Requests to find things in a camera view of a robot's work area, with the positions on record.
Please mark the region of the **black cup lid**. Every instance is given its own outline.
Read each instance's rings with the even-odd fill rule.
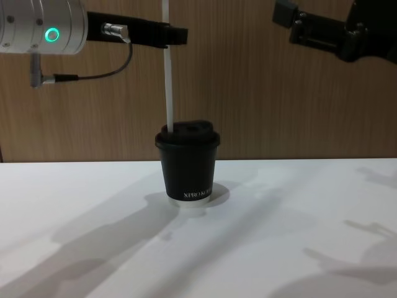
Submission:
[[[174,132],[168,133],[165,125],[156,137],[156,145],[165,143],[170,145],[208,145],[220,144],[219,135],[214,132],[213,125],[209,121],[197,120],[190,122],[178,122],[174,124]]]

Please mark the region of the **white tabletop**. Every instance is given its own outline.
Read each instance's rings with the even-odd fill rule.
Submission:
[[[395,298],[397,160],[222,161],[206,208],[161,166],[0,165],[0,298]]]

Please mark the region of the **metal cylinder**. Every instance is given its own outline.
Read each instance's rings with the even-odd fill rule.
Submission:
[[[76,54],[87,31],[81,0],[0,0],[0,53]]]

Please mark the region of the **wood paneling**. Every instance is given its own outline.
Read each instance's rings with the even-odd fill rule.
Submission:
[[[300,0],[344,20],[351,1]],[[354,64],[288,43],[271,22],[274,0],[172,0],[190,29],[172,49],[176,117],[209,119],[220,158],[397,156],[397,66]],[[160,0],[89,0],[91,11],[160,20]],[[90,43],[45,57],[46,73],[96,74],[121,65],[123,45]],[[101,81],[29,88],[29,57],[1,55],[0,146],[6,161],[150,160],[166,122],[163,53],[135,47],[132,65]]]
[[[171,3],[171,22],[190,29],[173,49],[176,115],[213,121],[222,158],[397,156],[396,65],[289,44],[274,0]],[[352,1],[297,3],[346,20]]]
[[[161,20],[159,0],[88,0],[87,10]],[[0,55],[0,146],[5,161],[150,160],[166,123],[163,51],[134,47],[112,78],[29,87],[29,56]],[[118,68],[126,45],[88,43],[76,56],[44,56],[43,72],[96,75]]]

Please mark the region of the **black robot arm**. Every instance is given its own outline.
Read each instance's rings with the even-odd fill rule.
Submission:
[[[290,42],[334,53],[354,62],[377,56],[397,63],[397,1],[355,0],[346,22],[299,10],[276,0],[273,21],[292,28]]]

